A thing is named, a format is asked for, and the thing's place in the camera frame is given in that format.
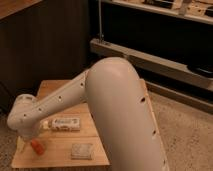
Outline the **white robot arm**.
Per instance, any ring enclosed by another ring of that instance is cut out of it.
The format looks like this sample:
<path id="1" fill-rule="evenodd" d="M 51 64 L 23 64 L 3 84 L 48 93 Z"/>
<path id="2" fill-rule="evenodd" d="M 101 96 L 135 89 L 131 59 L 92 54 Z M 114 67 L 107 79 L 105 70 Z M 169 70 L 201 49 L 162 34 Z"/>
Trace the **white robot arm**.
<path id="1" fill-rule="evenodd" d="M 30 140 L 39 121 L 82 102 L 88 104 L 112 171 L 170 171 L 146 86 L 120 57 L 96 62 L 41 100 L 17 96 L 7 125 Z"/>

